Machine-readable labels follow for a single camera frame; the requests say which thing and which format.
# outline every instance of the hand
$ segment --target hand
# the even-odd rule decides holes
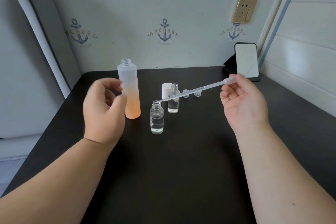
[[[267,103],[258,88],[241,74],[237,83],[223,85],[220,98],[225,116],[235,133],[241,128],[259,128],[269,125]]]
[[[117,144],[125,128],[126,95],[115,96],[109,89],[121,92],[121,81],[104,78],[89,88],[84,103],[84,137],[101,144]]]

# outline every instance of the plastic pipette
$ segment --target plastic pipette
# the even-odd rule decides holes
[[[226,78],[226,79],[224,79],[223,81],[220,81],[220,82],[216,82],[216,83],[209,84],[207,86],[203,86],[203,87],[200,87],[200,88],[197,88],[197,89],[194,89],[194,90],[189,90],[189,91],[186,91],[186,92],[182,92],[180,94],[173,95],[169,98],[159,100],[159,102],[168,101],[168,100],[175,99],[175,98],[180,98],[182,96],[190,95],[190,94],[193,94],[193,93],[195,93],[197,91],[200,91],[200,90],[207,90],[207,89],[210,89],[210,88],[213,88],[213,87],[216,87],[216,86],[220,86],[220,85],[224,85],[224,84],[228,85],[228,84],[233,84],[233,83],[236,83],[236,82],[237,82],[237,79],[236,79],[235,76],[229,77],[229,78]]]

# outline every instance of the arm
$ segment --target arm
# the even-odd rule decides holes
[[[261,92],[243,76],[237,80],[222,87],[221,100],[237,137],[257,223],[336,223],[336,202],[272,130]]]
[[[1,223],[80,223],[109,154],[125,126],[121,81],[101,79],[83,104],[84,138],[51,165],[0,199]]]

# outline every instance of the blue trim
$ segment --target blue trim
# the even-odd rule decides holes
[[[282,19],[284,18],[284,15],[285,15],[285,13],[286,13],[286,11],[287,11],[287,8],[288,8],[288,5],[289,5],[290,2],[291,2],[291,0],[286,0],[286,3],[285,3],[285,5],[284,5],[283,8],[282,8],[281,14],[280,14],[280,16],[279,16],[279,18],[278,18],[278,21],[276,22],[276,25],[275,25],[275,28],[274,28],[274,30],[273,30],[273,32],[272,32],[271,38],[270,38],[270,40],[269,40],[269,42],[268,42],[268,44],[267,44],[267,46],[266,46],[266,49],[265,49],[265,51],[264,51],[264,53],[263,53],[263,55],[262,55],[262,57],[261,57],[261,59],[260,59],[260,62],[259,62],[259,70],[261,69],[261,66],[263,65],[263,63],[264,63],[264,61],[265,61],[266,55],[267,55],[267,53],[268,53],[268,50],[269,50],[270,47],[271,47],[271,44],[272,44],[272,42],[273,42],[273,39],[274,39],[274,37],[275,37],[275,35],[276,35],[277,31],[278,31],[278,28],[279,28],[279,26],[280,26],[280,24],[281,24],[281,22],[282,22]]]

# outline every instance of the power outlet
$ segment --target power outlet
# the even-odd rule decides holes
[[[234,11],[233,23],[250,23],[257,0],[238,0]]]

